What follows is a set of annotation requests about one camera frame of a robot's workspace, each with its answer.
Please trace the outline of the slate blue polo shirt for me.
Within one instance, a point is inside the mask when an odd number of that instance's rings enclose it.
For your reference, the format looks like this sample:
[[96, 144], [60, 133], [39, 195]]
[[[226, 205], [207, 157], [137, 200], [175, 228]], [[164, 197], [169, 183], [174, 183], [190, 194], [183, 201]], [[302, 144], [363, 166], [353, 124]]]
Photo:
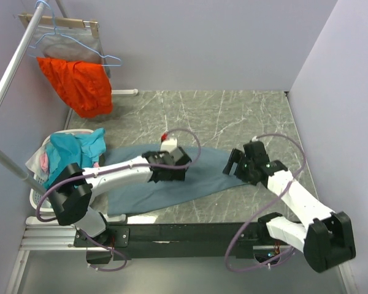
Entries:
[[199, 160], [187, 170], [184, 181], [137, 183], [110, 190], [107, 214], [148, 213], [243, 186], [235, 176], [223, 174], [228, 159], [226, 151], [203, 147]]

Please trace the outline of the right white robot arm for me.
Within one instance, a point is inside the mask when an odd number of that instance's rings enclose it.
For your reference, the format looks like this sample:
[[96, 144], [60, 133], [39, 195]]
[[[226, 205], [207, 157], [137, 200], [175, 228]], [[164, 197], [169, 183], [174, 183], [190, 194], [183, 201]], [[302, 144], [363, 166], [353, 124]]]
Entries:
[[301, 251], [309, 266], [322, 273], [356, 257], [351, 219], [317, 200], [279, 160], [270, 160], [261, 141], [250, 141], [243, 150], [232, 149], [223, 174], [278, 195], [297, 216], [298, 223], [280, 213], [262, 216], [255, 236], [263, 244], [282, 241]]

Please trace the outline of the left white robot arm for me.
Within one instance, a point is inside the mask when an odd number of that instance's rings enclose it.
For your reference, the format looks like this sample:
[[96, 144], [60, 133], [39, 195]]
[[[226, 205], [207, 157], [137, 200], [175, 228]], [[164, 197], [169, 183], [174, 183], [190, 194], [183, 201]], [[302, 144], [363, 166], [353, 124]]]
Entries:
[[90, 207], [98, 195], [130, 184], [184, 181], [191, 158], [180, 146], [171, 151], [148, 151], [126, 162], [98, 168], [68, 165], [51, 185], [48, 200], [61, 226], [84, 231], [96, 246], [109, 242], [102, 213]]

